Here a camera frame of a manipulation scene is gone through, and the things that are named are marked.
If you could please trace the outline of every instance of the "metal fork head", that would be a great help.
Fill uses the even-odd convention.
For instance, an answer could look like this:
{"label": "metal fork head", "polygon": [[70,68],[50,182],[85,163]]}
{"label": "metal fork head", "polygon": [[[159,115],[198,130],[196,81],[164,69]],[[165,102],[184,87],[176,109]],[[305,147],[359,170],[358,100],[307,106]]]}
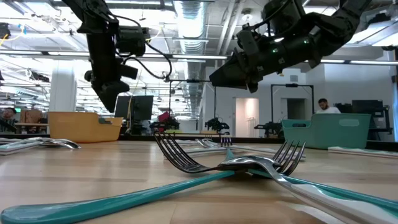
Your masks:
{"label": "metal fork head", "polygon": [[170,161],[177,169],[190,174],[204,172],[209,169],[196,161],[194,161],[181,148],[181,146],[174,140],[170,134],[156,132],[154,133],[155,140],[163,152],[163,155]]}
{"label": "metal fork head", "polygon": [[279,168],[276,169],[276,171],[280,174],[284,174],[286,176],[290,175],[297,167],[299,164],[301,157],[303,156],[304,149],[305,149],[305,143],[303,143],[302,147],[300,148],[299,152],[296,153],[296,150],[300,144],[300,141],[297,141],[295,143],[295,146],[293,150],[290,150],[292,148],[292,145],[294,144],[294,141],[291,141],[289,146],[285,149],[286,144],[289,142],[289,140],[286,140],[283,145],[279,148],[279,150],[275,153],[274,157],[272,158],[274,161],[282,164]]}
{"label": "metal fork head", "polygon": [[295,143],[295,146],[293,147],[293,150],[290,150],[292,148],[292,145],[294,144],[294,141],[290,142],[289,146],[285,148],[285,146],[289,143],[289,141],[286,141],[281,145],[279,150],[275,153],[275,156],[270,159],[262,156],[241,156],[241,157],[235,157],[230,160],[223,161],[220,165],[223,166],[244,166],[253,164],[253,163],[264,163],[268,162],[271,163],[274,166],[274,169],[276,172],[283,174],[285,176],[290,175],[297,167],[297,165],[300,162],[301,157],[303,156],[303,152],[305,149],[305,143],[303,143],[303,146],[299,150],[298,153],[295,153],[300,141],[297,141]]}
{"label": "metal fork head", "polygon": [[232,139],[230,137],[221,137],[221,147],[232,146]]}
{"label": "metal fork head", "polygon": [[170,161],[170,163],[173,164],[176,168],[179,170],[194,174],[194,173],[199,173],[199,172],[206,172],[209,170],[245,170],[245,169],[256,169],[257,167],[257,162],[250,162],[254,161],[254,159],[257,160],[268,160],[268,161],[273,161],[272,163],[274,164],[274,167],[276,167],[277,172],[284,174],[284,175],[289,175],[291,174],[294,169],[296,168],[297,164],[300,161],[300,158],[302,157],[305,144],[303,145],[303,148],[301,148],[300,152],[296,155],[296,158],[294,159],[293,163],[287,168],[289,162],[293,159],[294,152],[297,149],[298,143],[296,144],[296,147],[293,151],[290,152],[290,154],[286,151],[289,151],[291,148],[292,143],[290,146],[285,150],[284,147],[285,144],[280,147],[280,149],[277,151],[273,159],[268,159],[265,157],[261,156],[243,156],[241,158],[246,158],[243,160],[236,160],[237,158],[233,158],[227,161],[224,161],[220,163],[216,167],[206,167],[203,166],[199,163],[197,163],[195,160],[193,160],[182,148],[178,143],[173,139],[173,137],[168,134],[164,133],[155,133],[155,140],[158,143],[160,150],[162,150],[164,156]]}

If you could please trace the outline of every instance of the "teal handle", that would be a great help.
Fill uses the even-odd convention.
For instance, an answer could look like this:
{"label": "teal handle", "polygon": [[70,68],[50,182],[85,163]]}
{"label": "teal handle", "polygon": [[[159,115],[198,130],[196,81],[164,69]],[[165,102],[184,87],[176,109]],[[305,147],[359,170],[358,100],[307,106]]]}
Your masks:
{"label": "teal handle", "polygon": [[[261,175],[261,176],[269,177],[269,178],[271,177],[268,173],[262,172],[259,170],[249,169],[248,171],[252,174],[257,174],[257,175]],[[310,184],[310,185],[318,187],[319,189],[325,190],[327,192],[330,192],[337,196],[345,198],[347,200],[360,200],[363,202],[368,202],[373,205],[377,205],[385,210],[388,210],[389,212],[391,212],[395,215],[398,215],[398,202],[394,201],[394,200],[388,200],[388,199],[384,199],[384,198],[380,198],[380,197],[361,194],[358,192],[353,192],[351,190],[345,190],[345,189],[341,189],[338,187],[332,187],[329,185],[323,185],[323,184],[314,183],[314,182],[297,179],[297,178],[293,178],[293,177],[284,176],[284,179],[286,179],[287,181],[289,181],[292,184]]]}
{"label": "teal handle", "polygon": [[43,205],[20,205],[6,208],[0,215],[3,224],[15,223],[75,223],[91,218],[120,212],[143,203],[153,202],[164,196],[185,190],[213,180],[234,175],[234,171],[219,172],[205,177],[186,180],[153,189],[141,190],[96,200],[81,202],[53,203]]}

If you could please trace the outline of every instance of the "doorway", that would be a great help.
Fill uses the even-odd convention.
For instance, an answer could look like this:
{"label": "doorway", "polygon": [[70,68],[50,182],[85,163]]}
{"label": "doorway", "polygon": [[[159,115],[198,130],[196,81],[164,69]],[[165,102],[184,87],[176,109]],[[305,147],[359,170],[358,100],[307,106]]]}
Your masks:
{"label": "doorway", "polygon": [[287,119],[305,118],[305,99],[287,99]]}
{"label": "doorway", "polygon": [[258,138],[259,99],[236,98],[234,133],[239,138]]}

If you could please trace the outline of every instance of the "fork tines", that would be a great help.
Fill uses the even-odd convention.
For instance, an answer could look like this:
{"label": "fork tines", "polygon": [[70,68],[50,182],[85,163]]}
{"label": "fork tines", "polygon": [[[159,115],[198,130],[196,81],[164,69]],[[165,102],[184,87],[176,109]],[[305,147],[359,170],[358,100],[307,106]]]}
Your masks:
{"label": "fork tines", "polygon": [[292,145],[294,141],[291,141],[289,146],[285,149],[286,144],[289,142],[289,140],[286,140],[283,145],[279,148],[279,150],[275,153],[274,157],[272,158],[278,163],[282,163],[285,161],[279,168],[276,168],[276,171],[280,174],[283,175],[290,175],[297,167],[299,164],[301,157],[303,156],[304,149],[305,149],[305,142],[303,143],[301,149],[299,150],[298,153],[295,153],[300,141],[297,141],[295,146],[293,147],[293,150],[291,151],[290,149],[292,148]]}
{"label": "fork tines", "polygon": [[221,137],[220,145],[221,147],[232,146],[232,139],[230,137]]}
{"label": "fork tines", "polygon": [[179,170],[188,173],[196,173],[202,172],[201,170],[204,169],[209,169],[188,156],[170,134],[157,132],[154,135],[163,155]]}

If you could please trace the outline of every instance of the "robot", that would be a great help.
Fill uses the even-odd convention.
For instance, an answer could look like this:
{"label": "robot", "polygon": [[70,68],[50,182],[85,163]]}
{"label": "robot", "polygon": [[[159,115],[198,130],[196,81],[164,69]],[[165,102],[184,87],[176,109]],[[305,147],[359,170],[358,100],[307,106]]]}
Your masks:
{"label": "robot", "polygon": [[[83,22],[78,32],[87,36],[92,67],[85,79],[113,112],[118,94],[129,91],[121,77],[137,77],[137,69],[125,65],[126,59],[122,58],[139,57],[145,53],[146,45],[151,47],[145,42],[148,29],[136,21],[113,15],[104,0],[62,1]],[[304,61],[316,67],[323,56],[331,55],[352,38],[361,14],[371,2],[340,1],[340,8],[332,16],[326,16],[306,14],[299,0],[270,0],[264,6],[263,21],[253,26],[246,24],[237,34],[239,49],[235,48],[232,57],[210,75],[213,86],[249,89],[253,93],[265,75],[281,73]],[[119,26],[118,18],[131,20],[137,26]],[[263,25],[268,26],[268,35],[256,32]]]}

